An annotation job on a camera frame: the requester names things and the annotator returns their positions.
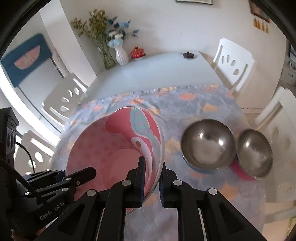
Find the white flower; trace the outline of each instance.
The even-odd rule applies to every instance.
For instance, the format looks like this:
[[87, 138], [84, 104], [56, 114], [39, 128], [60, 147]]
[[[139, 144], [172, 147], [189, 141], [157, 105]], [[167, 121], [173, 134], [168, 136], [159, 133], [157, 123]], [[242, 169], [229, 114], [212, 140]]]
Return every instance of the white flower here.
[[112, 31], [109, 33], [109, 37], [112, 37], [113, 35], [117, 35], [117, 32], [116, 31]]
[[122, 37], [123, 37], [122, 34], [116, 34], [116, 35], [115, 35], [115, 38], [116, 38], [116, 39], [121, 39]]

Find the white vase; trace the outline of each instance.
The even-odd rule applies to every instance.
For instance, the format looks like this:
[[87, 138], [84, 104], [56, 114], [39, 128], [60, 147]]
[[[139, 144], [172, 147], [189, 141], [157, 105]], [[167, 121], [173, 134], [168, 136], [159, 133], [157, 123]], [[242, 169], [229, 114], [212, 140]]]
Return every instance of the white vase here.
[[122, 46], [115, 47], [116, 60], [120, 65], [125, 65], [129, 62], [128, 54]]

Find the scale-patterned tablecloth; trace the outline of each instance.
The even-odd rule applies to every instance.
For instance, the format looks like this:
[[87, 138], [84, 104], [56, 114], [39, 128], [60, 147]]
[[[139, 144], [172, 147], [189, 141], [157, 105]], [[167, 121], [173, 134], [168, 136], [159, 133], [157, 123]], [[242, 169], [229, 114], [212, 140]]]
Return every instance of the scale-patterned tablecloth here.
[[[92, 122], [115, 110], [136, 105], [150, 110], [162, 129], [165, 163], [178, 179], [193, 188], [214, 187], [221, 192], [259, 231], [263, 229], [265, 186], [263, 181], [244, 181], [230, 168], [201, 174], [182, 158], [180, 139], [193, 122], [211, 118], [226, 124], [237, 137], [249, 124], [228, 89], [222, 85], [181, 86], [138, 91], [90, 101], [77, 108], [53, 157], [53, 170], [65, 169], [70, 150], [80, 133]], [[158, 185], [143, 207], [126, 217], [125, 240], [178, 240], [176, 209], [161, 206]]]

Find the chair backrest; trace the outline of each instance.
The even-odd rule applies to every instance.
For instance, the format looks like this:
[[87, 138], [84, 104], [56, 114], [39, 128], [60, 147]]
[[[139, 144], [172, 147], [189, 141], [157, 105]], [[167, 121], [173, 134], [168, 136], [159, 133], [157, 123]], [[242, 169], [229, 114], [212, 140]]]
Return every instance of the chair backrest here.
[[279, 88], [265, 113], [255, 123], [268, 139], [274, 165], [266, 178], [266, 201], [296, 199], [296, 97]]
[[[28, 131], [28, 133], [23, 135], [21, 144], [32, 156], [35, 172], [51, 168], [51, 157], [55, 148], [54, 146], [38, 137], [32, 131]], [[26, 172], [33, 173], [30, 158], [21, 147], [18, 148], [15, 156], [15, 169], [21, 175], [25, 175]]]
[[238, 92], [250, 80], [255, 60], [248, 50], [222, 38], [212, 68], [223, 84]]
[[67, 75], [42, 103], [43, 110], [64, 126], [74, 112], [87, 86], [73, 73]]

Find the bowl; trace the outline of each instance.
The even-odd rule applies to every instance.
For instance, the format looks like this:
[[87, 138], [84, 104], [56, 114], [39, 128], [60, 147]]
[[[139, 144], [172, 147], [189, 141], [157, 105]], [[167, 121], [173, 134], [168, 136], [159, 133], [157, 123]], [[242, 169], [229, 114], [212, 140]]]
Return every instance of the bowl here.
[[96, 177], [77, 188], [77, 200], [88, 189], [102, 191], [126, 179], [137, 168], [139, 157], [146, 159], [144, 201], [155, 189], [163, 166], [162, 132], [146, 109], [124, 107], [89, 125], [74, 143], [66, 175], [92, 166]]
[[229, 166], [236, 155], [232, 131], [217, 120], [200, 120], [189, 126], [181, 140], [187, 164], [196, 171], [211, 173]]
[[273, 166], [273, 154], [266, 137], [248, 129], [237, 141], [237, 158], [231, 165], [236, 174], [246, 180], [263, 179]]

